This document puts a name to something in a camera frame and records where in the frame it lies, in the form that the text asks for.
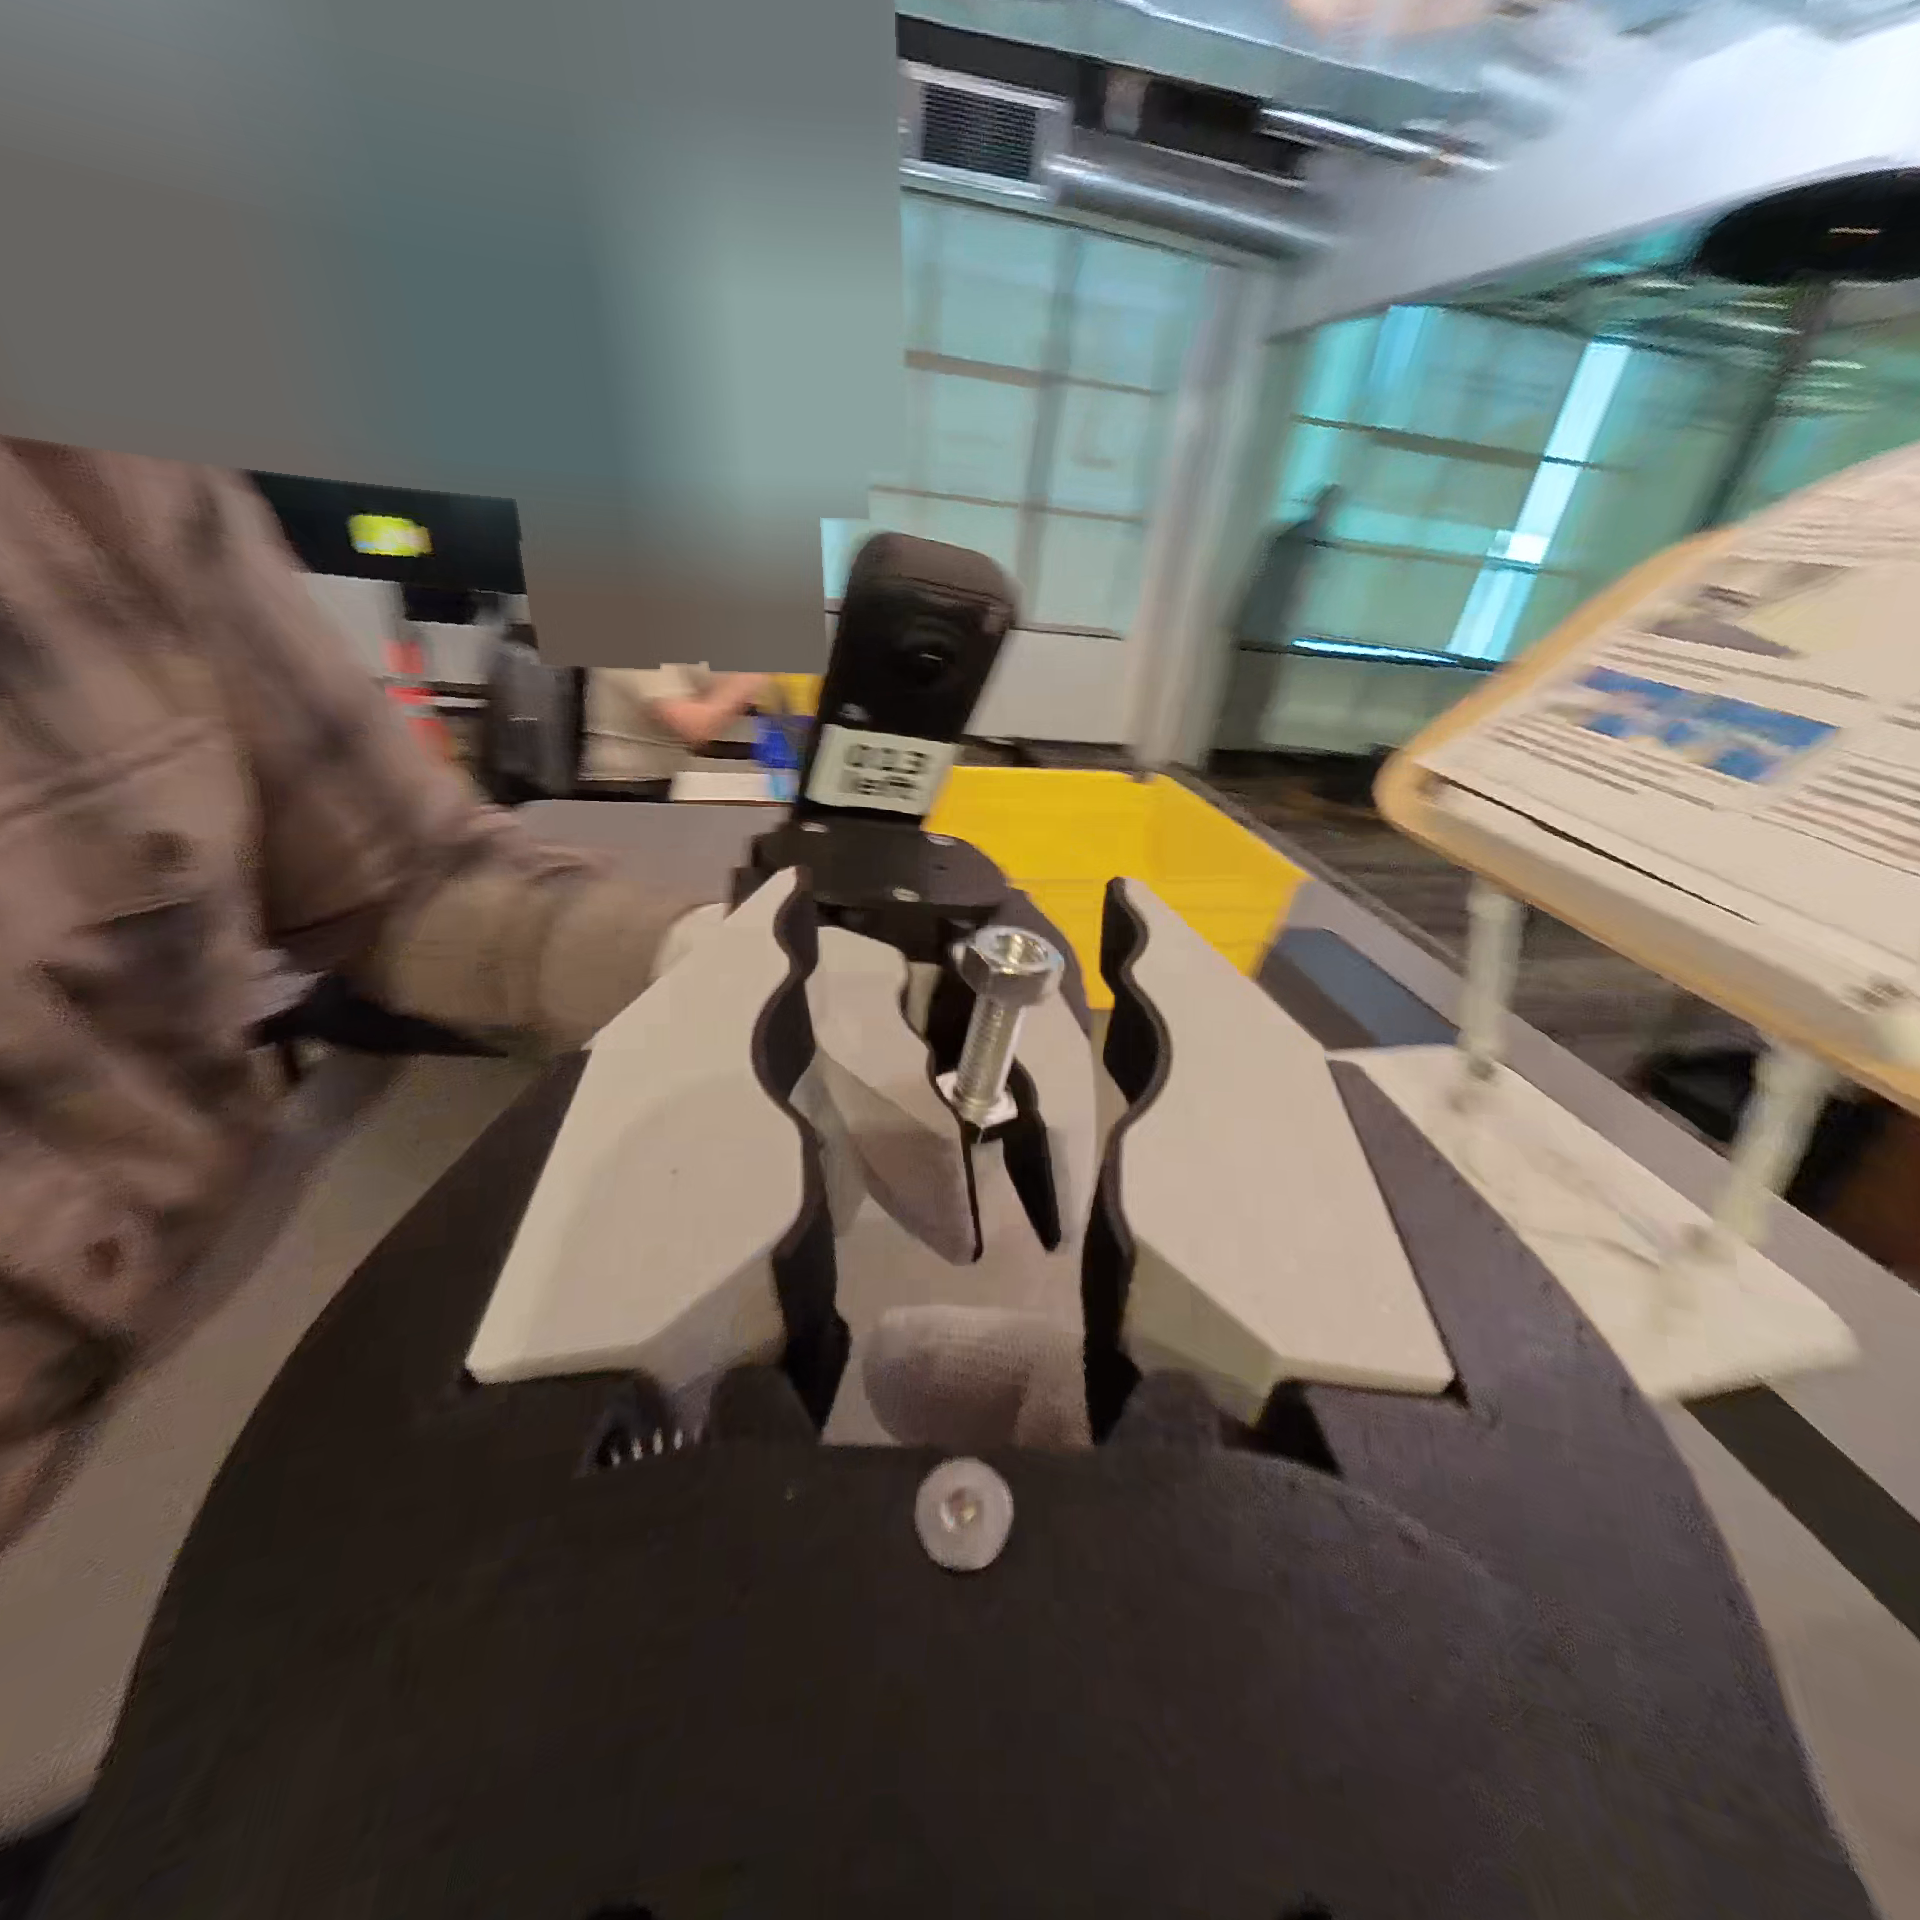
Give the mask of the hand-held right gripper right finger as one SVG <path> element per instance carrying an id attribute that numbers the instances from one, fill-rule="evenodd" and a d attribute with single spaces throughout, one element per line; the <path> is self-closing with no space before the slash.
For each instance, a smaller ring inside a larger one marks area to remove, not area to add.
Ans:
<path id="1" fill-rule="evenodd" d="M 1158 1375 L 1233 1421 L 1296 1386 L 1443 1396 L 1457 1369 L 1329 1050 L 1145 880 L 1109 882 L 1098 964 L 1089 1417 Z"/>

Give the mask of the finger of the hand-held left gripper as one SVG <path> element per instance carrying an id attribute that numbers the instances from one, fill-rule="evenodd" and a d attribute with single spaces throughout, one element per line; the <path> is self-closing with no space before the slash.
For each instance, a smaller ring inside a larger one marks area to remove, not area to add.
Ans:
<path id="1" fill-rule="evenodd" d="M 838 1236 L 874 1202 L 929 1253 L 971 1266 L 983 1256 L 971 1149 L 906 1019 L 909 987 L 898 949 L 821 926 L 806 982 L 815 1055 L 794 1104 L 821 1144 Z"/>
<path id="2" fill-rule="evenodd" d="M 1007 1064 L 1003 1091 L 979 1124 L 979 1139 L 1000 1151 L 1007 1180 L 1043 1253 L 1059 1254 L 1068 1239 L 1063 1149 L 1049 1124 L 1043 1091 L 1019 1057 Z"/>

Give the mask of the black floor lamp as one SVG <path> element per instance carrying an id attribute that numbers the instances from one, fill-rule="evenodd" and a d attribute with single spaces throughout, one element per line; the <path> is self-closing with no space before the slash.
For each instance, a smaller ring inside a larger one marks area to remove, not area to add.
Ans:
<path id="1" fill-rule="evenodd" d="M 1836 297 L 1918 271 L 1918 168 L 1867 171 L 1767 194 L 1722 213 L 1692 246 L 1696 276 L 1784 294 L 1786 341 L 1740 425 L 1734 476 L 1764 446 L 1793 382 L 1808 368 Z"/>

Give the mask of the person's left hand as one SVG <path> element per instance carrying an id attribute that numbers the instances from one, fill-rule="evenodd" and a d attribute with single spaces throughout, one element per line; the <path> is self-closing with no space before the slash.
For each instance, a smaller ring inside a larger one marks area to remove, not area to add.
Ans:
<path id="1" fill-rule="evenodd" d="M 644 982 L 653 987 L 693 952 L 696 952 L 713 935 L 726 925 L 733 908 L 725 901 L 703 902 L 678 914 L 660 932 L 653 956 L 644 971 Z"/>

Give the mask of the silver hex bolt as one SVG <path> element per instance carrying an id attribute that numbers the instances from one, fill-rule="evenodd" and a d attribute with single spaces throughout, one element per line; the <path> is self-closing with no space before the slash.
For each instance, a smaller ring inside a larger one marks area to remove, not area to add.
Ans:
<path id="1" fill-rule="evenodd" d="M 1021 925 L 986 925 L 957 944 L 954 973 L 972 1003 L 952 1070 L 995 1100 L 1031 1014 L 1063 984 L 1065 954 Z"/>

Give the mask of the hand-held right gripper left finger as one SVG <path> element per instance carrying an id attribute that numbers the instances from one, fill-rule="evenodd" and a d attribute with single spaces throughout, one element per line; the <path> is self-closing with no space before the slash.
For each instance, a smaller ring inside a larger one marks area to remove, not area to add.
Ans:
<path id="1" fill-rule="evenodd" d="M 769 876 L 591 1045 L 467 1352 L 480 1384 L 774 1366 L 835 1407 L 835 1223 L 800 873 Z"/>

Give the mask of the wooden document stand white base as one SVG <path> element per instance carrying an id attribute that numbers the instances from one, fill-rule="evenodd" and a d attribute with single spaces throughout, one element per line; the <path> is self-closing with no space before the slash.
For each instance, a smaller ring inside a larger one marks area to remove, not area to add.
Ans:
<path id="1" fill-rule="evenodd" d="M 1644 563 L 1514 667 L 1396 751 L 1377 808 L 1403 837 L 1471 876 L 1452 1047 L 1348 1053 L 1341 1064 L 1390 1100 L 1496 1212 L 1658 1403 L 1851 1365 L 1860 1347 L 1810 1286 L 1762 1251 L 1824 1100 L 1845 1089 L 1917 1110 L 1917 1001 L 1888 1014 L 1793 977 L 1762 935 L 1553 829 L 1427 776 L 1443 746 L 1508 693 L 1684 564 L 1684 540 Z M 1761 1038 L 1732 1163 L 1707 1204 L 1681 1197 L 1533 1085 L 1508 1057 L 1524 914 L 1533 911 L 1745 1023 Z"/>

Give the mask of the yellow plastic bin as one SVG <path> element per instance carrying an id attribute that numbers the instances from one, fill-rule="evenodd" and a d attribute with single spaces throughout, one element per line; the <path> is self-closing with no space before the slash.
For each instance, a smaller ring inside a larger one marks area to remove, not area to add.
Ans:
<path id="1" fill-rule="evenodd" d="M 1113 1005 L 1098 959 L 1114 879 L 1148 886 L 1245 977 L 1308 884 L 1305 866 L 1166 776 L 963 767 L 927 827 L 990 858 L 1059 930 L 1093 1010 Z"/>

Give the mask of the black round pad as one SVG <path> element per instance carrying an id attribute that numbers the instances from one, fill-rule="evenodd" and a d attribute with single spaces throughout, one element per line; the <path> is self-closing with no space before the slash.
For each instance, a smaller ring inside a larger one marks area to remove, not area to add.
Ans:
<path id="1" fill-rule="evenodd" d="M 336 977 L 320 977 L 303 996 L 253 1028 L 253 1043 L 294 1066 L 300 1048 L 322 1047 L 369 1058 L 510 1061 L 517 1048 L 387 1009 Z"/>

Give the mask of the person's left forearm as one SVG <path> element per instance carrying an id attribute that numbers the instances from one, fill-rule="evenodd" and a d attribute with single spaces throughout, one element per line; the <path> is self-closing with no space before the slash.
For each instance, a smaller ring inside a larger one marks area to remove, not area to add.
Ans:
<path id="1" fill-rule="evenodd" d="M 665 929 L 713 901 L 480 818 L 411 852 L 339 971 L 401 1014 L 488 1045 L 567 1053 L 650 988 Z"/>

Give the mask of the printed instruction sheet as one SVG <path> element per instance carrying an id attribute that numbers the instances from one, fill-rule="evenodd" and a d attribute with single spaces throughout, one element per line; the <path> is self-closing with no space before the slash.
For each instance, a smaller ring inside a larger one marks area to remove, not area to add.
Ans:
<path id="1" fill-rule="evenodd" d="M 1918 960 L 1918 448 L 1684 552 L 1415 767 L 1890 1014 Z"/>

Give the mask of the dark wall screen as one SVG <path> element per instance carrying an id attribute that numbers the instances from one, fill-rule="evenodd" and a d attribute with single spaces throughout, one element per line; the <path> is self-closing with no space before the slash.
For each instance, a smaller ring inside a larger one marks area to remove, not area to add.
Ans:
<path id="1" fill-rule="evenodd" d="M 476 701 L 527 615 L 515 499 L 251 471 L 320 610 L 405 699 Z"/>

